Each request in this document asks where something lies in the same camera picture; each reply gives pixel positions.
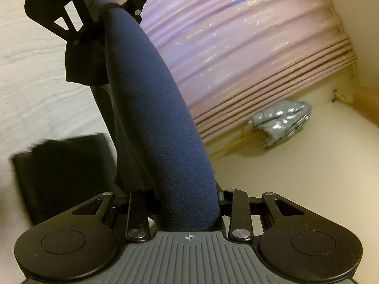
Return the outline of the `wooden bedside cabinet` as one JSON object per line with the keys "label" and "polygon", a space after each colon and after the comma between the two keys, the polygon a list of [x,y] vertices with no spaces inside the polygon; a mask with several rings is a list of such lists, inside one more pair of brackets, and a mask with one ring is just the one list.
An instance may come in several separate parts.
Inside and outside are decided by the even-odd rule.
{"label": "wooden bedside cabinet", "polygon": [[367,87],[360,87],[356,89],[353,94],[352,105],[366,119],[378,125],[379,98],[377,90]]}

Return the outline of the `navy blue garment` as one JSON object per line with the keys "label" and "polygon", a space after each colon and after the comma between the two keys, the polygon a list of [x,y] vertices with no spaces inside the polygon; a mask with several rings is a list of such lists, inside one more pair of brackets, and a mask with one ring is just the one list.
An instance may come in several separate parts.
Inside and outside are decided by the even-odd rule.
{"label": "navy blue garment", "polygon": [[88,85],[117,154],[116,184],[153,192],[165,231],[211,231],[220,222],[213,169],[188,107],[153,43],[115,0],[85,0],[92,21],[66,47],[66,78]]}

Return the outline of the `grey crumpled plastic bag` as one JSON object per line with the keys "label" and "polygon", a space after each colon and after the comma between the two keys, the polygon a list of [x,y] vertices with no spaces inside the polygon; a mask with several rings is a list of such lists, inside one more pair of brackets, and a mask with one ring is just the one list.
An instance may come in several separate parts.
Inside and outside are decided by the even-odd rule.
{"label": "grey crumpled plastic bag", "polygon": [[271,149],[300,132],[309,120],[312,108],[306,101],[282,100],[254,114],[248,124],[254,131],[266,134],[262,147]]}

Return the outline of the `white ribbed bed cover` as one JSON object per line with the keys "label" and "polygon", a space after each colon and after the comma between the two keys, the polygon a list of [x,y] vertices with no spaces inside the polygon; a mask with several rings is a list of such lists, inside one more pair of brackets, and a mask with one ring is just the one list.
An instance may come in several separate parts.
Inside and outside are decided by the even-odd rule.
{"label": "white ribbed bed cover", "polygon": [[30,221],[10,158],[47,139],[106,132],[88,87],[66,81],[65,42],[1,0],[1,282],[21,283],[14,244]]}

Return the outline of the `pink pleated curtain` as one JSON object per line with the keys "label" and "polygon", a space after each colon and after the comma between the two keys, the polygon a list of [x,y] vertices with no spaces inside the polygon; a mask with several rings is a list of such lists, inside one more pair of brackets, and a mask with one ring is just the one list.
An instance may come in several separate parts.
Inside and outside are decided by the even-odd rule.
{"label": "pink pleated curtain", "polygon": [[331,0],[148,0],[141,16],[204,142],[356,59]]}

